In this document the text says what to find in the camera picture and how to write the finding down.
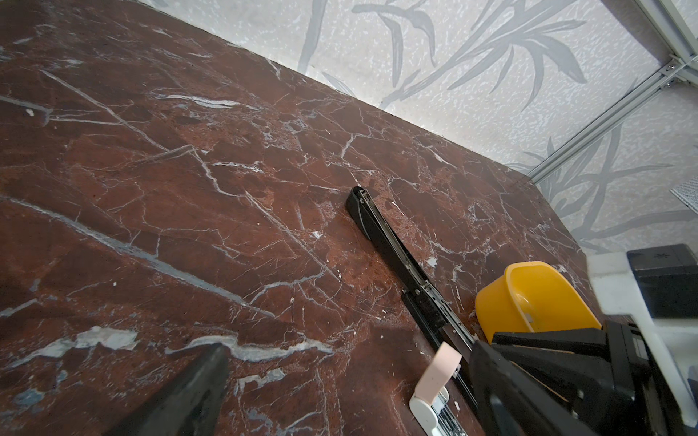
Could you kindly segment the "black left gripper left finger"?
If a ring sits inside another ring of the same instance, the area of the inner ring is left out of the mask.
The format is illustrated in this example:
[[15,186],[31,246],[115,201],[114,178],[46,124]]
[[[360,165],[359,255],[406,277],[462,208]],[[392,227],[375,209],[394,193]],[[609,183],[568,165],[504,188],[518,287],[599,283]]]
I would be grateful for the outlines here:
[[228,357],[209,346],[107,435],[213,435],[226,394]]

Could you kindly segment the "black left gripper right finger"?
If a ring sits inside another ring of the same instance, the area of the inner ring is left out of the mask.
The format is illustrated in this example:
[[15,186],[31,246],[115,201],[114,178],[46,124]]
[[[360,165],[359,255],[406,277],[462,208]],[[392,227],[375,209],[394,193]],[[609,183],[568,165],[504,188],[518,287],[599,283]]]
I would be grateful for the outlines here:
[[468,367],[487,435],[594,434],[489,344],[474,344]]

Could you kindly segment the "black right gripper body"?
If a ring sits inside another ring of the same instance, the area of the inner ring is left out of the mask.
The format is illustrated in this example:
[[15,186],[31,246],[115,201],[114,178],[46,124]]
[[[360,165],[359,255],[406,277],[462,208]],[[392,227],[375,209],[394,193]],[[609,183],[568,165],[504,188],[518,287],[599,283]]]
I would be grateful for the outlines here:
[[682,435],[685,425],[639,329],[498,332],[494,350],[599,435]]

